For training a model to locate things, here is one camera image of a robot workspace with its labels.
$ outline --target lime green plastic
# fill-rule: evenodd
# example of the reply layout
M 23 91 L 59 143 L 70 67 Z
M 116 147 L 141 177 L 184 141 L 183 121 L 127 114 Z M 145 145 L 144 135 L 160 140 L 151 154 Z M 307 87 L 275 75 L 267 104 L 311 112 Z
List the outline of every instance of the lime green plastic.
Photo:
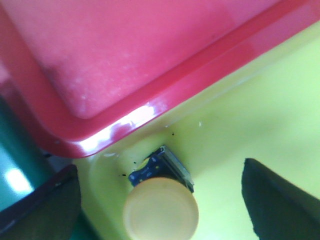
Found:
M 76 160 L 83 207 L 105 240 L 128 240 L 127 176 L 162 144 L 194 180 L 192 240 L 257 240 L 241 194 L 255 158 L 320 198 L 320 22 L 97 155 Z

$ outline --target red plastic lid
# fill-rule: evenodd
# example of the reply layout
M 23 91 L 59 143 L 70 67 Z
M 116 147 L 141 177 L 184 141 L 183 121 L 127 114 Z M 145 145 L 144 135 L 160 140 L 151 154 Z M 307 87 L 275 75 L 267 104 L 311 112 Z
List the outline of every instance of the red plastic lid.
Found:
M 100 151 L 320 19 L 315 0 L 0 4 L 1 94 L 64 157 Z

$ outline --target plastic container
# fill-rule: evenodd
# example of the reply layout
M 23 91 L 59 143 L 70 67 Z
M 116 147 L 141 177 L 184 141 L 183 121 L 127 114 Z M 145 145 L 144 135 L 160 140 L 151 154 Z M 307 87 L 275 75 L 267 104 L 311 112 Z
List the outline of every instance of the plastic container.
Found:
M 43 149 L 89 156 L 319 19 L 314 0 L 3 0 L 0 92 Z
M 255 158 L 320 199 L 320 22 L 102 152 L 75 161 L 83 207 L 104 239 L 128 240 L 128 174 L 165 144 L 190 171 L 192 240 L 256 240 L 241 189 Z

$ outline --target yellow round knob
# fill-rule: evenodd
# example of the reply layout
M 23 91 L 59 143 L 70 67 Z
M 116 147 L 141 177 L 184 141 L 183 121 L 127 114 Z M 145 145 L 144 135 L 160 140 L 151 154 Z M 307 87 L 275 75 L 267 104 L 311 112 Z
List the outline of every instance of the yellow round knob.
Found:
M 181 183 L 165 177 L 137 185 L 123 209 L 124 226 L 132 240 L 189 240 L 198 219 L 192 193 Z

